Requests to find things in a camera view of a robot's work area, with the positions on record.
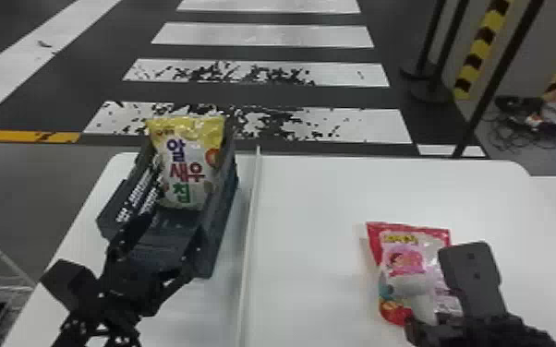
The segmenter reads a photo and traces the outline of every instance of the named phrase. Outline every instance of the snack bag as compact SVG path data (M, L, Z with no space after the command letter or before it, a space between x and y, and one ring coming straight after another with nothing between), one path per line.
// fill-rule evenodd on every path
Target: snack bag
M177 116L146 121L162 157L161 205L202 209L213 189L217 154L224 135L221 116Z
M368 222L367 231L380 270L380 313L386 320L403 326L415 314L435 324L436 312L461 313L438 262L438 250L451 244L448 230Z

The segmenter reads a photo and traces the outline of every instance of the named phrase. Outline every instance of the black plastic crate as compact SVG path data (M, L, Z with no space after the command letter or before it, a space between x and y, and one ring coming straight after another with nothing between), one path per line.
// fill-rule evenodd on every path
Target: black plastic crate
M224 132L217 162L214 189L202 210L164 208L156 203L162 196L160 158L148 141L97 218L102 236L112 240L129 220L154 211L150 229L129 256L150 271L178 269L192 238L199 235L193 264L198 277L210 278L239 182L231 132Z

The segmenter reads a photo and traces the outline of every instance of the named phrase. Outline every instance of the white tabletop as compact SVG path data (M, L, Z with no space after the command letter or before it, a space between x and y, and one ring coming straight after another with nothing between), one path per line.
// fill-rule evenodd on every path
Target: white tabletop
M520 166L494 161L263 157L247 346L408 346L377 312L365 221L488 242L510 312L556 339L556 213Z
M94 220L133 158L111 160L54 260L99 273L106 243ZM145 347L235 345L241 317L240 347L408 346L402 330L377 312L375 269L361 239L365 221L446 227L454 243L487 241L509 310L556 339L556 213L516 164L262 157L242 281L245 235L236 231L246 228L253 160L237 162L242 190L216 274L184 287L140 323ZM237 312L241 282L245 310ZM39 286L6 346L49 345L65 316Z

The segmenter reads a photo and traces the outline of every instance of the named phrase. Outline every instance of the worn paint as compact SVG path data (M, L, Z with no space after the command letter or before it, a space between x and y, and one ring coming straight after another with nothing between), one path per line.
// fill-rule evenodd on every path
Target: worn paint
M380 64L139 59L124 80L388 87Z
M171 102L105 102L84 133L146 134L147 118L183 114L223 114L236 138L293 141L411 143L398 110L350 108L216 106Z

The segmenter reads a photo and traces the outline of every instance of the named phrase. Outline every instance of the divider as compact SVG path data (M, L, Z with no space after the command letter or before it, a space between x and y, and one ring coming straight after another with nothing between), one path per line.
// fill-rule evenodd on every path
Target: divider
M262 156L260 154L260 146L257 146L256 156L254 160L254 174L252 182L252 192L248 205L248 221L246 225L246 236L244 241L244 261L241 274L241 290L239 292L239 308L237 309L237 330L236 330L236 347L246 346L246 327L248 323L248 287L249 287L249 268L250 253L252 247L252 237L257 223L257 206L259 201L260 175L262 171Z

